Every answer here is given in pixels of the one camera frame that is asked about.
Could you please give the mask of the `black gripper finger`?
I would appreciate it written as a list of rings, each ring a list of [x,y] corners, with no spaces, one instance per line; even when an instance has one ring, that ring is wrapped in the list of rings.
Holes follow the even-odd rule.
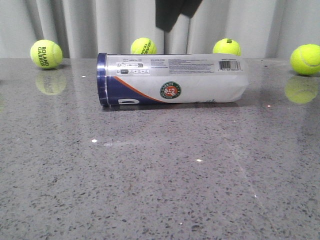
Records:
[[[192,18],[201,3],[202,0],[183,0],[180,13],[184,16]]]
[[[156,0],[155,26],[170,32],[181,13],[183,4],[184,0]]]

